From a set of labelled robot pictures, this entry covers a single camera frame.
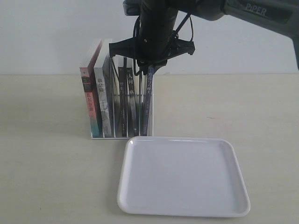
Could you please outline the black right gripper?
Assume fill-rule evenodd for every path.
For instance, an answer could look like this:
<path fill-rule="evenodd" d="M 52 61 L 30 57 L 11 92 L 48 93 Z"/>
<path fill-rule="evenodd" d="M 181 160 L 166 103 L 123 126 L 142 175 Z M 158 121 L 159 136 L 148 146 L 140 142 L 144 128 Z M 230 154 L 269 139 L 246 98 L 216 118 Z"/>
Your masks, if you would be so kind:
<path fill-rule="evenodd" d="M 125 0 L 126 16 L 137 16 L 133 37 L 109 44 L 109 54 L 135 59 L 139 70 L 134 75 L 147 75 L 150 65 L 162 67 L 171 58 L 182 54 L 192 55 L 193 41 L 178 39 L 174 30 L 178 15 L 176 1 L 172 0 Z"/>

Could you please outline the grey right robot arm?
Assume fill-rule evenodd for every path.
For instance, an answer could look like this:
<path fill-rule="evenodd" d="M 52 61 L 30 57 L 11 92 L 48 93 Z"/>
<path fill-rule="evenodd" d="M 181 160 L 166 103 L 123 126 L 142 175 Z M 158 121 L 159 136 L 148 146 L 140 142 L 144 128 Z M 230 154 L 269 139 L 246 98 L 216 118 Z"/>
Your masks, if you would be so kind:
<path fill-rule="evenodd" d="M 186 21 L 196 16 L 215 21 L 224 15 L 258 25 L 292 39 L 299 55 L 299 2 L 297 0 L 125 0 L 124 13 L 137 16 L 132 38 L 109 44 L 111 57 L 137 61 L 140 72 L 165 66 L 171 58 L 192 55 L 193 40 L 178 38 Z"/>

